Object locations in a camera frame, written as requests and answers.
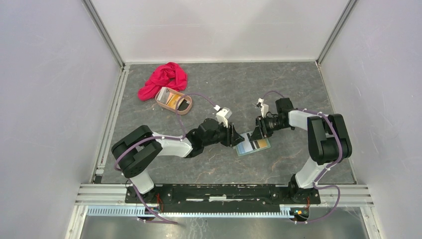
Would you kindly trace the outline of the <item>pink oval card tray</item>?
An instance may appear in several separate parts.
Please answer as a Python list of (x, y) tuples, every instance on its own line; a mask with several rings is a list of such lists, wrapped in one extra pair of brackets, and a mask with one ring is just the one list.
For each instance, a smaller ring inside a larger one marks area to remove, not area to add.
[(173, 90), (171, 88), (168, 88), (168, 90), (170, 91), (170, 94), (178, 94), (181, 95), (181, 97), (178, 100), (179, 107), (175, 110), (175, 109), (171, 109), (170, 107), (166, 106), (166, 104), (163, 104), (161, 102), (159, 102), (158, 100), (156, 100), (156, 97), (158, 95), (155, 96), (155, 101), (158, 103), (159, 106), (161, 106), (164, 109), (167, 109), (169, 111), (172, 111), (174, 113), (178, 113), (179, 115), (186, 115), (190, 109), (192, 108), (192, 98), (190, 96), (184, 96), (183, 93), (178, 92), (176, 90)]

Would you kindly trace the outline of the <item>green card holder wallet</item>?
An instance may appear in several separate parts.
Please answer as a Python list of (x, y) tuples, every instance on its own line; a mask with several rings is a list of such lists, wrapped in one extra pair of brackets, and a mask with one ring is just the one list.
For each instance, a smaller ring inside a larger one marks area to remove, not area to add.
[(271, 147), (269, 140), (266, 138), (250, 141), (250, 137), (252, 136), (251, 131), (242, 133), (241, 136), (244, 137), (244, 141), (235, 147), (238, 156), (244, 156)]

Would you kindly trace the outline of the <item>silver striped card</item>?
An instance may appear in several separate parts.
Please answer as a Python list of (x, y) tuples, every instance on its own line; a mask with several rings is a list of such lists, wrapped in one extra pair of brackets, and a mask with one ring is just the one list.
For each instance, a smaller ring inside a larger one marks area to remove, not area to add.
[(244, 153), (247, 153), (247, 152), (255, 151), (257, 149), (256, 149), (254, 141), (253, 142), (245, 141), (241, 144), (241, 146), (239, 147), (239, 150), (242, 150)]

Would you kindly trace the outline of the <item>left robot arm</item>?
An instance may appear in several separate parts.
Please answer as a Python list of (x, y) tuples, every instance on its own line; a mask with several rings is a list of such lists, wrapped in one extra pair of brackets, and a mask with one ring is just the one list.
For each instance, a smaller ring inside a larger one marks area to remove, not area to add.
[(159, 134), (142, 125), (115, 143), (111, 153), (115, 157), (116, 169), (134, 185), (139, 199), (150, 203), (156, 198), (156, 189), (147, 167), (156, 157), (193, 158), (209, 145), (235, 147), (244, 140), (233, 123), (224, 125), (207, 118), (190, 130), (185, 138)]

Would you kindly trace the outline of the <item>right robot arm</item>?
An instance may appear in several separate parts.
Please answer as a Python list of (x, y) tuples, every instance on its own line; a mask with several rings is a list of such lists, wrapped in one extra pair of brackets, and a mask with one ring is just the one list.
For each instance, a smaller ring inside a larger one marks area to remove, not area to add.
[(269, 138), (277, 130), (303, 129), (308, 135), (309, 159), (288, 183), (287, 195), (291, 202), (300, 203), (317, 190), (320, 179), (333, 166), (352, 154), (352, 145), (341, 114), (327, 115), (293, 107), (289, 98), (276, 101), (277, 113), (259, 98), (256, 104), (261, 115), (255, 120), (250, 142)]

